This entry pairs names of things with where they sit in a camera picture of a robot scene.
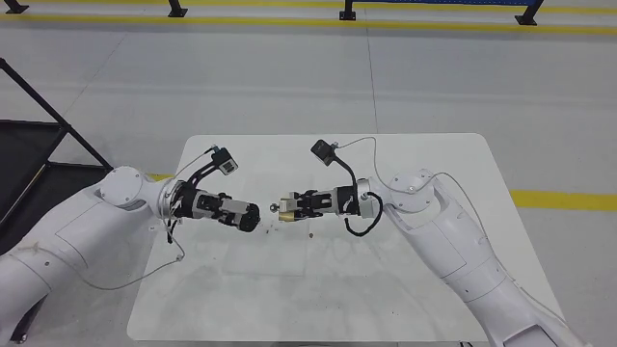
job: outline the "cable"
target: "cable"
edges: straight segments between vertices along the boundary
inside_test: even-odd
[[[531,295],[529,292],[527,292],[526,289],[524,289],[517,281],[516,279],[514,279],[512,277],[512,275],[510,274],[510,272],[508,271],[508,269],[503,265],[503,263],[501,262],[501,260],[499,259],[499,257],[497,256],[497,253],[495,252],[495,249],[493,248],[493,244],[491,243],[491,240],[489,239],[489,235],[486,231],[486,229],[484,228],[484,223],[482,222],[482,218],[480,217],[480,214],[478,213],[477,209],[475,208],[475,205],[473,204],[473,202],[471,202],[471,199],[469,198],[469,195],[467,194],[467,192],[465,191],[465,189],[463,188],[463,186],[459,183],[459,181],[454,178],[454,176],[452,176],[452,174],[448,173],[448,172],[439,172],[439,173],[434,173],[432,176],[429,177],[428,180],[426,180],[426,182],[424,184],[422,184],[422,186],[420,186],[417,189],[414,190],[397,190],[394,188],[391,188],[389,185],[387,185],[387,183],[381,178],[381,176],[379,175],[379,172],[377,171],[377,139],[373,136],[367,136],[367,137],[362,137],[359,138],[356,141],[352,141],[349,144],[345,144],[343,146],[338,146],[336,145],[336,148],[345,148],[345,147],[349,147],[353,144],[356,144],[360,141],[363,140],[372,140],[373,141],[373,168],[375,170],[375,174],[377,175],[377,179],[379,179],[379,182],[381,182],[386,188],[390,189],[392,192],[398,192],[398,193],[405,193],[408,195],[414,195],[416,193],[418,193],[419,191],[421,191],[422,189],[424,189],[432,180],[433,178],[437,177],[438,175],[446,175],[447,177],[449,177],[452,181],[454,181],[454,183],[456,184],[456,186],[458,186],[458,188],[461,190],[461,192],[463,192],[463,195],[465,195],[465,198],[467,199],[469,205],[471,206],[471,209],[473,210],[473,213],[475,214],[475,217],[477,217],[478,219],[478,223],[480,223],[480,228],[482,230],[482,233],[484,234],[484,238],[486,238],[489,247],[491,248],[491,251],[493,252],[493,254],[495,255],[495,259],[497,260],[497,263],[501,266],[501,268],[503,269],[503,272],[506,274],[506,276],[508,278],[510,278],[510,280],[522,291],[522,293],[524,293],[529,299],[531,299],[534,303],[536,303],[538,306],[540,306],[541,308],[543,308],[544,310],[548,311],[550,314],[552,314],[553,316],[555,316],[557,319],[559,319],[559,321],[561,321],[563,323],[564,326],[566,326],[568,329],[570,329],[570,326],[568,326],[568,323],[566,323],[566,320],[561,317],[560,315],[558,315],[555,311],[553,311],[552,309],[548,308],[547,306],[545,306],[544,304],[542,304],[538,299],[536,299],[535,297],[533,297],[533,295]]]
[[[159,267],[157,267],[157,268],[155,268],[154,270],[152,270],[152,271],[148,272],[147,274],[145,274],[145,275],[141,276],[140,278],[135,279],[135,280],[132,280],[132,281],[130,281],[130,282],[128,282],[128,283],[125,283],[125,284],[123,284],[123,285],[116,286],[116,287],[103,287],[103,286],[100,286],[100,285],[94,284],[93,282],[90,282],[89,280],[87,280],[86,278],[84,278],[84,277],[83,277],[83,275],[81,274],[81,272],[79,272],[79,270],[78,270],[77,268],[75,268],[72,264],[70,264],[68,261],[64,260],[63,258],[61,258],[60,256],[58,256],[57,254],[54,254],[53,252],[49,251],[49,250],[48,250],[48,249],[46,249],[46,248],[39,247],[38,245],[35,245],[34,247],[19,248],[19,249],[17,249],[17,250],[18,250],[18,251],[34,251],[35,253],[36,253],[36,252],[43,252],[44,254],[49,254],[49,255],[52,255],[52,256],[54,256],[55,258],[57,258],[59,261],[61,261],[63,264],[65,264],[68,268],[70,268],[70,269],[71,269],[71,270],[75,273],[75,275],[76,275],[76,276],[77,276],[77,277],[78,277],[78,278],[79,278],[82,282],[84,282],[86,285],[88,285],[89,287],[94,288],[94,289],[98,289],[98,290],[101,290],[101,291],[116,291],[116,290],[118,290],[118,289],[123,289],[123,288],[125,288],[125,287],[127,287],[127,286],[129,286],[129,285],[132,285],[132,284],[134,284],[134,283],[136,283],[136,282],[138,282],[138,281],[141,281],[141,280],[143,280],[143,279],[145,279],[145,278],[148,278],[148,277],[150,277],[150,276],[154,275],[156,272],[158,272],[158,271],[162,270],[163,268],[165,268],[165,267],[167,267],[167,266],[169,266],[169,265],[172,265],[172,264],[175,264],[175,263],[177,263],[177,262],[182,261],[182,259],[183,259],[183,258],[184,258],[184,256],[186,255],[186,252],[184,251],[184,249],[182,248],[182,246],[181,246],[181,245],[180,245],[180,244],[179,244],[179,243],[178,243],[178,242],[174,239],[174,237],[173,237],[173,236],[172,236],[172,239],[174,240],[174,243],[177,245],[177,247],[178,247],[178,248],[180,248],[180,251],[182,252],[182,254],[179,254],[179,255],[175,258],[175,260],[174,260],[174,261],[170,261],[170,262],[167,262],[167,263],[165,263],[165,264],[163,264],[163,265],[160,265]]]
[[[379,223],[379,220],[381,220],[382,218],[382,213],[384,213],[384,202],[382,201],[382,198],[377,196],[375,193],[373,192],[366,192],[369,196],[374,197],[375,199],[377,199],[377,202],[379,202],[379,213],[377,213],[377,216],[375,216],[375,220],[373,220],[373,222],[371,223],[370,226],[368,226],[367,229],[365,229],[363,232],[356,232],[353,229],[351,229],[351,227],[349,227],[349,219],[347,217],[345,217],[345,227],[347,228],[347,231],[351,234],[353,234],[356,237],[363,237],[364,235],[366,235],[368,232],[370,232],[371,230],[373,230],[373,228],[377,225],[377,223]]]

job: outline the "table surface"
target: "table surface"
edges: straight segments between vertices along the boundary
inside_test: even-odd
[[[257,203],[262,221],[253,233],[204,220],[186,220],[178,226],[175,237],[187,256],[142,281],[128,335],[136,340],[194,341],[486,340],[467,307],[428,270],[388,219],[357,238],[347,233],[335,215],[280,223],[268,210],[270,203],[288,191],[349,184],[346,171],[336,164],[325,167],[310,148],[320,138],[345,144],[360,137],[190,138],[178,169],[213,144],[226,147],[238,171],[229,176],[216,172],[200,188]],[[454,175],[482,216],[508,270],[531,294],[561,313],[483,137],[375,137],[378,169],[385,180],[401,171],[422,168]],[[375,175],[371,141],[337,153],[357,177]],[[208,161],[204,156],[182,178]],[[471,212],[456,185],[445,177],[442,182]],[[369,224],[360,218],[350,222],[355,228]],[[177,248],[159,232],[146,270],[176,255]]]

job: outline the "white cable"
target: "white cable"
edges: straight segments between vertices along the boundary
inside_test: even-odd
[[[181,245],[180,245],[180,244],[179,244],[179,243],[178,243],[178,242],[174,239],[174,236],[170,233],[170,231],[169,231],[169,229],[167,228],[167,226],[165,226],[165,229],[166,229],[166,230],[167,230],[167,232],[170,234],[170,236],[172,236],[172,239],[174,240],[174,243],[177,245],[177,247],[178,247],[178,248],[180,248],[180,251],[182,252],[182,254],[179,254],[179,255],[175,258],[175,260],[174,260],[174,261],[170,261],[170,262],[167,262],[167,263],[165,263],[165,264],[163,264],[163,265],[160,265],[160,266],[158,266],[157,268],[155,268],[154,270],[152,270],[152,271],[148,272],[147,274],[145,274],[145,275],[141,276],[140,278],[135,279],[135,280],[132,280],[132,281],[130,281],[130,282],[128,282],[128,283],[125,283],[125,284],[123,284],[123,285],[116,286],[116,287],[103,287],[103,286],[100,286],[100,285],[94,284],[93,282],[91,282],[91,281],[87,280],[86,278],[84,278],[84,277],[83,277],[83,275],[81,274],[81,272],[79,272],[79,270],[78,270],[77,268],[75,268],[72,264],[70,264],[68,261],[64,260],[62,257],[58,256],[57,254],[53,253],[52,251],[49,251],[49,250],[48,250],[48,249],[46,249],[46,248],[39,247],[39,245],[38,245],[38,244],[37,244],[37,245],[35,245],[35,246],[33,246],[33,247],[18,248],[17,250],[18,250],[18,251],[34,251],[35,253],[36,253],[36,252],[43,252],[44,254],[49,254],[49,255],[52,255],[52,256],[54,256],[55,258],[57,258],[59,261],[61,261],[63,264],[65,264],[68,268],[70,268],[70,269],[71,269],[71,270],[75,273],[75,275],[76,275],[76,276],[77,276],[77,277],[78,277],[78,278],[79,278],[82,282],[84,282],[86,285],[88,285],[89,287],[94,288],[94,289],[98,289],[98,290],[101,290],[101,291],[116,291],[116,290],[118,290],[118,289],[123,289],[123,288],[125,288],[125,287],[127,287],[127,286],[129,286],[129,285],[132,285],[132,284],[134,284],[134,283],[136,283],[136,282],[138,282],[138,281],[141,281],[141,280],[143,280],[143,279],[145,279],[145,278],[148,278],[148,277],[150,277],[150,276],[154,275],[156,272],[158,272],[158,271],[162,270],[163,268],[167,267],[168,265],[172,265],[172,264],[175,264],[175,263],[177,263],[177,262],[182,261],[182,259],[183,259],[183,258],[184,258],[184,256],[186,255],[186,252],[184,251],[184,249],[182,248],[182,246],[181,246]]]
[[[471,202],[471,199],[469,198],[469,195],[467,194],[467,192],[465,191],[465,189],[463,188],[463,186],[459,183],[459,181],[456,180],[456,178],[454,178],[454,176],[452,176],[452,174],[447,173],[447,172],[438,172],[438,173],[434,173],[431,177],[429,177],[428,180],[426,180],[426,182],[420,186],[417,189],[414,190],[397,190],[394,188],[391,188],[389,185],[387,185],[386,182],[384,182],[384,180],[381,178],[381,176],[379,175],[379,172],[377,171],[377,139],[373,136],[367,136],[367,137],[362,137],[359,138],[356,141],[352,141],[349,144],[345,144],[343,146],[339,146],[337,144],[335,144],[335,147],[337,148],[345,148],[345,147],[349,147],[355,143],[358,143],[360,141],[363,140],[372,140],[373,141],[373,168],[375,169],[375,174],[377,175],[377,179],[379,179],[379,182],[381,182],[386,188],[390,189],[393,192],[398,192],[398,193],[405,193],[408,195],[414,195],[416,193],[418,193],[419,191],[421,191],[422,189],[424,189],[424,187],[426,187],[432,180],[433,178],[437,177],[438,175],[446,175],[448,176],[452,181],[454,181],[454,183],[456,183],[456,186],[459,187],[459,189],[461,190],[461,192],[463,192],[463,194],[465,195],[465,198],[467,199],[467,201],[469,202],[469,205],[471,206],[471,209],[473,209],[473,213],[475,214],[475,217],[478,218],[478,223],[480,223],[480,228],[482,229],[482,233],[484,233],[484,237],[486,238],[487,242],[489,243],[489,247],[491,248],[491,251],[493,251],[493,254],[495,255],[495,259],[497,260],[497,263],[501,266],[501,268],[503,269],[503,271],[505,272],[506,276],[508,278],[510,278],[510,280],[522,291],[522,293],[524,293],[529,299],[531,299],[533,302],[535,302],[537,305],[539,305],[541,308],[545,309],[546,311],[548,311],[550,314],[552,314],[553,316],[555,316],[557,319],[559,319],[564,326],[566,326],[567,328],[570,328],[568,326],[568,323],[566,323],[566,320],[559,316],[555,311],[553,311],[552,309],[548,308],[547,306],[545,306],[544,304],[542,304],[538,299],[536,299],[535,297],[533,297],[533,295],[531,295],[529,292],[527,292],[526,289],[524,289],[517,281],[516,279],[514,279],[512,277],[512,275],[510,275],[510,272],[507,270],[507,268],[503,265],[503,263],[501,262],[501,260],[499,259],[499,257],[497,256],[497,253],[495,252],[495,249],[493,248],[493,244],[491,244],[491,240],[489,239],[489,235],[486,231],[486,229],[484,228],[484,223],[482,222],[482,218],[480,217],[480,214],[478,213],[477,209],[475,208],[475,205],[473,205],[473,202]]]

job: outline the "small object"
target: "small object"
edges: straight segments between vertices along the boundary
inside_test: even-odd
[[[335,148],[328,145],[324,140],[317,141],[310,151],[312,151],[312,153],[319,158],[319,161],[323,162],[326,166],[330,166],[336,158]]]
[[[238,169],[238,164],[231,158],[231,154],[229,154],[226,148],[214,148],[213,150],[214,153],[211,155],[212,162],[224,175],[231,174]]]

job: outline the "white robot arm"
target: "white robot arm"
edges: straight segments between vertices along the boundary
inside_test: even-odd
[[[372,177],[356,180],[335,148],[320,140],[311,151],[327,166],[337,162],[345,168],[353,185],[290,193],[270,207],[279,211],[280,220],[292,222],[324,213],[375,218],[361,233],[345,221],[350,232],[364,236],[385,213],[422,261],[467,305],[492,347],[590,347],[565,324],[529,302],[500,264],[483,229],[432,173],[400,173],[388,186]],[[420,212],[435,200],[440,213],[422,226],[411,227],[399,215]]]
[[[1,255],[0,345],[9,341],[19,320],[36,302],[109,253],[110,240],[127,237],[145,223],[169,220],[164,224],[170,242],[171,222],[184,217],[210,218],[242,231],[255,229],[259,223],[255,204],[197,189],[208,174],[220,170],[227,175],[237,169],[226,149],[212,147],[209,151],[212,162],[187,181],[155,182],[136,169],[116,168],[99,183],[51,209]]]

